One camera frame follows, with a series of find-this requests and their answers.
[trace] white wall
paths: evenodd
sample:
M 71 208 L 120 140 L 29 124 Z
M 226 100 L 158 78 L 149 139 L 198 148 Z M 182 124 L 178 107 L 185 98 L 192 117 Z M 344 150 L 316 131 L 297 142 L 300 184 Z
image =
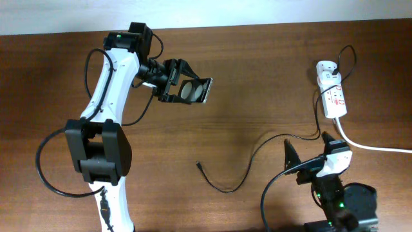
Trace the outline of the white wall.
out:
M 0 35 L 412 17 L 412 0 L 0 0 Z

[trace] cable connector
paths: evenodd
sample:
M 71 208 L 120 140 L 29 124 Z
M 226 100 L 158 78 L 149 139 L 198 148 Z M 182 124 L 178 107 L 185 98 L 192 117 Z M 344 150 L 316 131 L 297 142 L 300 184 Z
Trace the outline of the cable connector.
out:
M 332 72 L 332 75 L 337 75 L 338 73 L 339 73 L 339 64 L 337 65 L 337 67 Z
M 199 169 L 200 171 L 203 171 L 203 168 L 201 167 L 201 164 L 200 164 L 199 161 L 196 161 L 196 166 L 198 167 L 198 169 Z
M 108 191 L 103 189 L 103 191 L 100 193 L 100 196 L 102 196 L 102 200 L 100 201 L 100 214 L 102 215 L 102 218 L 106 225 L 108 225 L 108 231 L 113 232 L 113 226 L 110 226 L 110 207 L 109 207 L 109 202 L 106 200 L 106 193 Z

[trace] black wire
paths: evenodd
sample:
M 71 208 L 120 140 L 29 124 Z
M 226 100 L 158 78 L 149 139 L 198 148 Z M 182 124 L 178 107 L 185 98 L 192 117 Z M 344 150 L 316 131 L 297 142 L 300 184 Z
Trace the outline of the black wire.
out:
M 159 55 L 154 56 L 154 57 L 150 57 L 149 59 L 157 59 L 157 58 L 159 58 L 159 57 L 162 55 L 163 49 L 164 49 L 164 47 L 163 47 L 163 41 L 159 38 L 159 36 L 157 36 L 155 33 L 153 33 L 153 36 L 155 36 L 155 37 L 159 40 L 160 46 L 162 47 L 162 49 L 160 50 Z
M 140 116 L 140 117 L 139 117 L 136 121 L 134 121 L 134 122 L 130 122 L 130 123 L 125 123 L 125 124 L 122 124 L 122 126 L 132 126 L 132 125 L 134 125 L 134 124 L 138 123 L 138 122 L 139 122 L 139 121 L 143 118 L 143 116 L 145 115 L 145 113 L 146 113 L 147 109 L 148 109 L 148 108 L 149 108 L 149 106 L 150 106 L 150 103 L 151 103 L 151 101 L 152 101 L 153 97 L 154 97 L 154 95 L 152 94 L 152 95 L 150 96 L 149 102 L 147 103 L 146 107 L 144 108 L 143 113 L 141 114 L 141 116 Z
M 347 49 L 347 48 L 351 48 L 351 49 L 352 49 L 354 62 L 353 62 L 352 69 L 351 69 L 350 72 L 341 80 L 341 83 L 342 83 L 344 80 L 346 80 L 346 79 L 352 74 L 353 69 L 355 68 L 356 63 L 357 63 L 356 52 L 355 52 L 355 49 L 353 48 L 352 45 L 346 45 L 346 46 L 339 52 L 339 57 L 341 56 L 341 54 L 343 53 L 343 51 L 345 51 L 345 49 Z M 337 66 L 339 67 L 339 65 L 340 65 L 340 58 L 338 58 L 338 64 L 337 64 Z M 332 88 L 334 88 L 334 87 L 336 87 L 336 86 L 337 86 L 337 84 L 334 85 L 334 86 L 331 86 L 331 87 L 327 88 L 325 91 L 321 92 L 321 93 L 319 94 L 319 96 L 317 97 L 317 99 L 316 99 L 315 110 L 314 110 L 315 122 L 316 122 L 316 132 L 317 132 L 317 136 L 316 136 L 316 137 L 309 139 L 309 138 L 304 138 L 304 137 L 300 137 L 300 136 L 297 136 L 297 135 L 292 135 L 292 134 L 289 134 L 289 133 L 282 133 L 282 134 L 279 134 L 279 135 L 274 135 L 274 136 L 272 136 L 271 138 L 267 139 L 265 142 L 263 142 L 263 143 L 253 152 L 253 154 L 252 154 L 252 156 L 251 156 L 251 158 L 250 158 L 250 160 L 249 160 L 249 164 L 248 164 L 248 167 L 247 167 L 245 176 L 243 177 L 243 179 L 242 179 L 242 181 L 240 182 L 240 184 L 239 184 L 236 188 L 234 188 L 234 189 L 232 189 L 232 190 L 229 190 L 229 191 L 222 190 L 222 189 L 220 189 L 220 188 L 217 188 L 215 185 L 213 185 L 213 184 L 210 182 L 210 180 L 207 178 L 207 176 L 206 176 L 206 174 L 205 174 L 205 172 L 204 172 L 204 170 L 203 170 L 200 162 L 199 162 L 199 161 L 196 161 L 196 165 L 197 165 L 198 169 L 200 170 L 201 174 L 203 175 L 203 177 L 205 177 L 206 182 L 207 182 L 210 186 L 212 186 L 212 188 L 218 190 L 218 191 L 221 192 L 221 193 L 233 193 L 233 192 L 237 191 L 237 190 L 242 186 L 242 184 L 244 183 L 244 181 L 246 180 L 246 178 L 247 178 L 247 176 L 248 176 L 248 174 L 249 174 L 250 168 L 252 167 L 252 163 L 253 163 L 254 157 L 256 156 L 256 153 L 257 153 L 257 152 L 263 147 L 263 145 L 265 145 L 267 142 L 271 141 L 272 139 L 278 138 L 278 137 L 280 137 L 280 136 L 290 136 L 290 137 L 293 137 L 293 138 L 297 138 L 297 139 L 301 139 L 301 140 L 306 140 L 306 141 L 317 140 L 317 139 L 321 136 L 321 127 L 320 127 L 320 125 L 319 125 L 319 119 L 318 119 L 318 117 L 317 117 L 317 103 L 319 102 L 319 99 L 322 97 L 322 95 L 323 95 L 325 92 L 327 92 L 328 90 L 330 90 L 330 89 L 332 89 Z
M 96 191 L 92 191 L 90 193 L 81 193 L 81 194 L 74 194 L 74 193 L 67 193 L 64 191 L 61 191 L 55 187 L 53 187 L 47 180 L 46 177 L 44 177 L 43 172 L 41 171 L 41 166 L 40 166 L 40 154 L 42 149 L 44 148 L 44 146 L 46 145 L 46 143 L 52 139 L 54 136 L 63 133 L 66 131 L 66 128 L 60 128 L 57 131 L 51 133 L 50 135 L 48 135 L 41 143 L 39 148 L 37 148 L 37 152 L 36 152 L 36 169 L 37 169 L 37 173 L 40 176 L 41 181 L 43 182 L 43 184 L 50 189 L 52 192 L 57 193 L 63 197 L 73 197 L 73 198 L 81 198 L 81 197 L 88 197 L 88 196 L 92 196 L 100 191 L 102 191 L 104 189 L 104 187 L 101 187 L 100 189 L 96 190 Z
M 85 87 L 85 89 L 86 89 L 86 93 L 88 94 L 89 99 L 91 99 L 91 94 L 90 94 L 89 86 L 88 86 L 88 66 L 89 66 L 89 64 L 86 64 L 86 65 L 84 66 L 83 76 L 84 76 L 84 87 Z
M 303 162 L 303 163 L 301 163 L 301 164 L 298 164 L 298 165 L 294 166 L 293 168 L 289 168 L 289 169 L 287 169 L 287 170 L 284 170 L 284 171 L 282 171 L 281 173 L 277 174 L 272 180 L 269 181 L 269 183 L 266 185 L 265 190 L 263 190 L 262 197 L 261 197 L 261 200 L 260 200 L 260 212 L 261 212 L 262 221 L 263 221 L 263 223 L 264 223 L 264 225 L 265 225 L 266 231 L 268 231 L 268 232 L 270 231 L 268 222 L 266 221 L 266 217 L 265 217 L 265 205 L 264 205 L 266 192 L 269 190 L 269 187 L 270 187 L 279 177 L 281 177 L 281 176 L 284 175 L 285 173 L 288 173 L 288 172 L 290 172 L 290 171 L 294 171 L 294 170 L 300 169 L 302 166 L 307 165 L 307 164 L 309 164 L 309 163 L 311 163 L 311 162 L 317 162 L 317 161 L 320 160 L 320 159 L 323 160 L 324 157 L 322 157 L 322 156 L 316 157 L 316 158 L 307 160 L 307 161 L 305 161 L 305 162 Z
M 313 184 L 310 185 L 310 193 L 312 194 L 312 198 L 314 199 L 314 202 L 316 203 L 316 205 L 322 208 L 321 203 L 319 203 L 315 197 L 315 188 Z
M 137 85 L 133 84 L 133 81 L 131 82 L 131 87 L 132 88 L 139 88 L 143 83 L 145 83 L 145 81 L 140 81 Z
M 87 67 L 88 67 L 88 64 L 89 64 L 89 60 L 90 60 L 91 55 L 92 55 L 94 52 L 100 52 L 100 53 L 102 53 L 103 55 L 106 56 L 106 58 L 108 59 L 108 61 L 109 61 L 109 63 L 110 63 L 110 71 L 109 71 L 108 79 L 107 79 L 107 81 L 106 81 L 106 85 L 104 86 L 104 89 L 103 89 L 102 96 L 101 96 L 101 98 L 100 98 L 100 100 L 99 100 L 99 102 L 98 102 L 98 104 L 97 104 L 97 107 L 96 107 L 95 111 L 93 112 L 93 114 L 86 119 L 86 121 L 90 121 L 90 120 L 91 120 L 92 118 L 94 118 L 94 117 L 97 115 L 97 113 L 100 111 L 100 107 L 101 107 L 102 104 L 103 104 L 104 97 L 106 96 L 106 93 L 107 93 L 108 88 L 109 88 L 111 76 L 113 75 L 113 62 L 111 61 L 110 56 L 109 56 L 104 50 L 102 50 L 102 49 L 100 49 L 100 48 L 95 48 L 95 49 L 93 49 L 92 51 L 90 51 L 90 53 L 89 53 L 88 56 L 86 57 L 86 63 L 85 63 L 85 73 L 86 73 L 86 75 L 85 75 L 85 80 L 87 80 Z M 41 170 L 41 165 L 40 165 L 40 155 L 41 155 L 41 151 L 43 150 L 44 146 L 47 144 L 47 142 L 48 142 L 50 139 L 54 138 L 56 135 L 58 135 L 58 134 L 60 134 L 60 133 L 63 133 L 63 132 L 65 132 L 65 131 L 66 131 L 66 128 L 61 128 L 61 129 L 58 129 L 57 131 L 51 133 L 50 135 L 48 135 L 48 136 L 40 143 L 40 146 L 37 148 L 36 158 L 35 158 L 35 165 L 36 165 L 36 170 L 37 170 L 37 173 L 38 173 L 39 176 L 40 176 L 41 181 L 42 181 L 43 184 L 44 184 L 48 189 L 50 189 L 52 192 L 54 192 L 54 193 L 56 193 L 56 194 L 59 194 L 59 195 L 61 195 L 61 196 L 63 196 L 63 197 L 81 198 L 81 197 L 92 196 L 92 195 L 94 195 L 94 194 L 96 194 L 96 193 L 101 192 L 101 191 L 104 189 L 104 187 L 101 187 L 100 189 L 98 189 L 98 190 L 96 190 L 96 191 L 89 192 L 89 193 L 81 193 L 81 194 L 67 193 L 67 192 L 61 191 L 61 190 L 53 187 L 53 186 L 46 180 L 46 177 L 43 175 L 43 172 L 42 172 L 42 170 Z

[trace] power plug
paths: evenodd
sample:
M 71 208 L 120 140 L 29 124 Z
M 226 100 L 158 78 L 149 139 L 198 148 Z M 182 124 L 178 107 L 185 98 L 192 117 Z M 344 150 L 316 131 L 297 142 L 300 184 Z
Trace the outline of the power plug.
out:
M 322 94 L 324 115 L 328 119 L 342 117 L 347 113 L 342 85 L 340 84 L 342 76 L 339 72 L 332 75 L 336 67 L 337 65 L 333 61 L 319 61 L 316 64 L 317 84 L 321 89 L 321 93 L 331 86 L 337 85 Z

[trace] black bracket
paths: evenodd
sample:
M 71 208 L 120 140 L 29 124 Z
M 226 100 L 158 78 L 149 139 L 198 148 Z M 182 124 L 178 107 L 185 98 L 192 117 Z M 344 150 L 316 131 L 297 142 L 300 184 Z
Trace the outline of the black bracket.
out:
M 295 148 L 291 145 L 288 139 L 285 139 L 285 170 L 293 168 L 294 166 L 301 164 L 301 159 L 297 155 Z M 290 171 L 285 173 L 285 175 L 297 173 L 298 170 Z
M 190 82 L 192 82 L 193 85 L 204 86 L 206 91 L 203 91 L 201 96 L 196 100 L 196 102 L 203 102 L 208 94 L 207 90 L 211 87 L 212 79 L 200 79 L 187 61 L 183 59 L 169 59 L 164 61 L 163 64 L 149 59 L 147 64 L 140 66 L 137 77 L 156 86 L 156 88 L 153 88 L 153 95 L 158 97 L 159 101 L 191 104 L 192 101 L 189 100 L 190 98 L 184 99 L 180 97 L 185 83 L 189 82 L 189 80 L 184 80 L 182 82 L 182 87 L 180 88 L 178 95 L 169 95 L 171 86 L 176 86 L 179 83 L 181 74 L 190 77 L 192 79 Z
M 121 126 L 112 120 L 105 123 L 68 120 L 66 139 L 74 168 L 86 182 L 110 182 L 116 186 L 131 166 L 131 146 Z M 102 137 L 102 142 L 90 139 Z
M 146 64 L 152 36 L 152 30 L 145 23 L 131 23 L 127 32 L 110 32 L 104 38 L 103 47 L 105 50 L 124 48 L 136 52 L 140 64 Z
M 322 139 L 324 142 L 324 154 L 334 154 L 343 151 L 350 151 L 350 148 L 345 140 L 336 140 L 326 132 L 322 133 Z

